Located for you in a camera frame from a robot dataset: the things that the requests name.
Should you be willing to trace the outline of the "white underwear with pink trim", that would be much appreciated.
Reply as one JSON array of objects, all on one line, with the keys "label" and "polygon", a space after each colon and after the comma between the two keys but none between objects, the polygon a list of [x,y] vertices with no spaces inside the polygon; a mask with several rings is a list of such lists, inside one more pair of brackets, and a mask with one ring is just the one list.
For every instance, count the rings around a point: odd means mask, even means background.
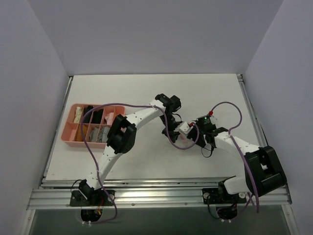
[{"label": "white underwear with pink trim", "polygon": [[179,138],[184,146],[188,145],[188,139],[184,135],[180,134]]}]

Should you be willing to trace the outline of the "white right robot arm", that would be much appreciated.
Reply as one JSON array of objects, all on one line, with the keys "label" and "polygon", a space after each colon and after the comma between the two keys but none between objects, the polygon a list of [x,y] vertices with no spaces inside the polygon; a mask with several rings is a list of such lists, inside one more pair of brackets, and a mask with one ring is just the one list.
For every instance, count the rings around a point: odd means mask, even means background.
[{"label": "white right robot arm", "polygon": [[217,128],[209,115],[196,119],[195,124],[199,130],[191,127],[188,139],[202,148],[210,145],[212,150],[221,149],[244,164],[244,173],[219,182],[217,196],[221,201],[228,202],[244,192],[261,197],[286,185],[286,175],[273,147],[260,147],[234,137],[226,128]]}]

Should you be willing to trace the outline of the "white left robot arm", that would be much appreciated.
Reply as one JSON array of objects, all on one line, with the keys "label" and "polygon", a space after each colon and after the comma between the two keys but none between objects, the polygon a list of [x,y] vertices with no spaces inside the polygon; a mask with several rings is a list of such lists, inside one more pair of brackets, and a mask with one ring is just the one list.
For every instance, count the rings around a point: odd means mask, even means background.
[{"label": "white left robot arm", "polygon": [[90,147],[86,148],[95,162],[95,170],[79,184],[81,200],[87,205],[94,205],[99,198],[97,190],[103,186],[103,181],[112,169],[113,165],[123,155],[128,153],[135,144],[137,131],[155,118],[160,118],[165,126],[165,136],[172,145],[175,144],[178,132],[175,129],[179,126],[172,113],[181,108],[180,99],[177,96],[167,97],[158,94],[147,105],[131,105],[122,103],[122,106],[138,108],[139,110],[123,116],[117,115],[108,133],[107,146],[103,156],[96,160]]}]

